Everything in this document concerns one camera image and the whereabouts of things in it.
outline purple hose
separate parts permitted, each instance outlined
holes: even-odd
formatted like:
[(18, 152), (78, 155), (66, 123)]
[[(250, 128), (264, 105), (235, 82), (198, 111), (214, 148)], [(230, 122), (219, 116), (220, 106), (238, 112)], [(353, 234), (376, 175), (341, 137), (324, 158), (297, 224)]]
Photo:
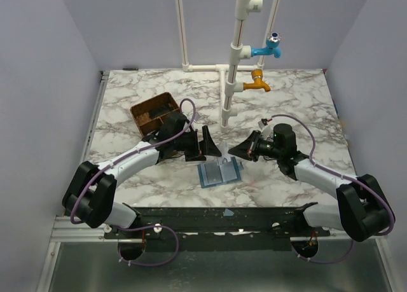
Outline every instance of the purple hose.
[[(117, 164), (120, 163), (122, 160), (125, 160), (126, 158), (128, 158), (128, 157), (130, 157), (130, 156), (132, 156), (132, 155), (135, 155), (135, 154), (137, 154), (137, 153), (146, 151), (147, 149), (152, 149), (152, 148), (158, 147), (158, 146), (160, 146), (160, 145), (162, 145), (162, 144), (166, 144), (166, 143), (168, 143), (168, 142), (170, 142), (170, 141), (173, 141), (174, 139), (176, 139), (176, 138), (178, 138), (179, 136), (181, 136), (182, 134), (184, 134), (184, 133), (189, 129), (189, 127), (192, 125), (192, 122), (193, 122), (193, 120), (195, 119), (195, 115), (196, 115), (196, 113), (197, 113), (197, 108), (195, 107), (195, 103), (193, 103), (193, 101), (192, 101), (191, 99), (189, 99), (189, 98), (184, 98), (184, 99), (181, 101), (181, 103), (180, 103), (180, 107), (182, 106), (182, 104), (184, 103), (184, 101), (188, 101), (189, 103), (191, 103), (192, 109), (193, 109), (193, 113), (192, 113), (192, 117), (191, 117), (190, 122), (186, 125), (186, 127), (185, 127), (182, 131), (180, 131), (180, 133), (178, 133), (178, 134), (176, 134), (176, 135), (174, 135), (174, 136), (172, 136), (172, 137), (170, 137), (170, 138), (168, 138), (168, 139), (166, 139), (166, 140), (164, 140), (164, 141), (160, 141), (159, 143), (155, 143), (155, 144), (152, 144), (151, 146), (143, 147), (143, 148), (141, 148), (140, 150), (136, 149), (136, 150), (131, 151), (131, 152), (127, 153), (127, 154), (124, 154), (122, 157), (120, 157), (120, 158), (118, 158), (117, 160), (115, 160), (115, 161), (113, 162), (113, 165), (117, 165)], [(76, 221), (76, 220), (74, 219), (75, 214), (76, 214), (76, 211), (78, 210), (79, 204), (80, 204), (81, 200), (83, 199), (83, 197), (85, 196), (85, 193), (86, 193), (86, 191), (89, 189), (89, 187), (90, 187), (91, 185), (93, 185), (94, 182), (96, 181), (96, 179), (97, 179), (103, 172), (105, 172), (106, 170), (108, 170), (109, 168), (111, 168), (111, 165), (110, 165), (110, 164), (107, 165), (106, 167), (100, 169), (100, 170), (98, 171), (98, 173), (96, 173), (96, 174), (89, 180), (89, 182), (86, 184), (86, 186), (85, 186), (84, 189), (82, 190), (82, 192), (81, 192), (81, 194), (79, 195), (79, 197), (76, 199), (76, 202), (75, 202), (75, 204), (74, 204), (74, 207), (72, 208), (72, 211), (71, 211), (71, 223), (72, 223), (72, 224), (80, 224), (80, 223), (82, 223), (82, 221)]]
[(120, 256), (120, 260), (123, 260), (123, 261), (125, 261), (125, 262), (127, 262), (127, 263), (130, 263), (130, 264), (132, 264), (132, 265), (140, 265), (140, 266), (142, 266), (142, 267), (160, 267), (160, 266), (162, 266), (162, 265), (166, 265), (168, 262), (172, 261), (172, 260), (178, 255), (179, 239), (178, 239), (177, 233), (175, 233), (175, 231), (174, 231), (172, 228), (170, 228), (170, 227), (167, 227), (167, 226), (164, 226), (164, 225), (149, 225), (149, 226), (138, 227), (138, 228), (120, 228), (120, 230), (123, 230), (123, 231), (125, 231), (125, 232), (136, 232), (136, 231), (139, 231), (139, 230), (147, 230), (147, 229), (149, 229), (149, 228), (164, 228), (164, 229), (166, 229), (166, 230), (169, 230), (169, 231), (174, 235), (174, 238), (175, 238), (175, 240), (176, 240), (176, 249), (175, 249), (175, 251), (174, 251), (174, 254), (172, 254), (172, 256), (171, 256), (170, 258), (168, 258), (167, 260), (165, 260), (165, 261), (163, 261), (163, 262), (158, 262), (158, 263), (143, 263), (143, 262), (136, 262), (136, 261), (133, 261), (133, 260), (126, 260), (126, 259), (124, 259), (124, 258), (121, 256), (120, 247), (119, 247), (119, 249), (118, 249), (118, 254), (119, 254), (119, 256)]
[[(385, 209), (385, 210), (387, 211), (387, 213), (389, 214), (390, 224), (389, 224), (389, 227), (388, 227), (388, 229), (387, 229), (386, 231), (377, 233), (376, 236), (388, 235), (388, 234), (393, 230), (393, 228), (394, 228), (394, 222), (395, 222), (393, 212), (391, 211), (390, 206), (388, 205), (388, 203), (386, 203), (386, 201), (384, 201), (384, 200), (383, 200), (377, 193), (375, 193), (370, 187), (366, 186), (365, 184), (363, 184), (362, 182), (358, 181), (357, 179), (354, 179), (354, 178), (352, 178), (352, 177), (350, 177), (350, 176), (342, 175), (342, 174), (340, 174), (340, 173), (338, 173), (338, 172), (336, 172), (336, 171), (334, 171), (334, 170), (332, 170), (332, 169), (330, 169), (330, 168), (326, 168), (326, 167), (324, 167), (324, 166), (321, 166), (321, 165), (317, 164), (317, 163), (313, 160), (313, 155), (314, 155), (314, 151), (315, 151), (315, 147), (316, 147), (315, 137), (314, 137), (313, 133), (311, 132), (311, 130), (310, 130), (301, 120), (299, 120), (299, 119), (296, 118), (296, 117), (293, 117), (293, 116), (291, 116), (291, 115), (286, 115), (286, 114), (277, 114), (277, 115), (273, 115), (273, 116), (272, 116), (272, 118), (275, 118), (275, 117), (287, 117), (287, 118), (293, 119), (293, 120), (295, 120), (296, 122), (298, 122), (300, 125), (302, 125), (305, 130), (307, 130), (307, 132), (308, 132), (308, 134), (310, 134), (310, 137), (311, 137), (311, 140), (312, 140), (312, 149), (311, 149), (310, 156), (309, 156), (309, 157), (310, 157), (310, 162), (311, 162), (315, 167), (317, 167), (317, 168), (319, 168), (319, 169), (321, 169), (321, 170), (323, 170), (323, 171), (325, 171), (325, 172), (328, 172), (328, 173), (330, 173), (330, 174), (332, 174), (332, 175), (334, 175), (334, 176), (337, 176), (337, 177), (340, 177), (340, 178), (343, 178), (343, 179), (346, 179), (346, 180), (348, 180), (348, 181), (351, 181), (351, 182), (354, 182), (354, 183), (358, 184), (360, 187), (364, 188), (367, 192), (369, 192), (372, 196), (374, 196), (374, 197), (377, 199), (377, 201), (379, 201), (379, 202), (383, 205), (384, 209)], [(309, 260), (308, 258), (305, 258), (305, 257), (302, 257), (302, 256), (300, 256), (300, 258), (303, 259), (303, 260), (307, 260), (307, 261), (310, 261), (310, 262), (314, 262), (314, 263), (324, 263), (324, 264), (328, 264), (328, 263), (340, 262), (340, 261), (343, 261), (344, 259), (346, 259), (346, 258), (349, 257), (349, 255), (350, 255), (351, 252), (353, 251), (354, 243), (355, 243), (355, 242), (352, 241), (352, 245), (351, 245), (349, 251), (345, 254), (345, 256), (343, 256), (342, 258), (339, 258), (339, 259), (337, 259), (337, 260), (335, 260), (335, 261)]]

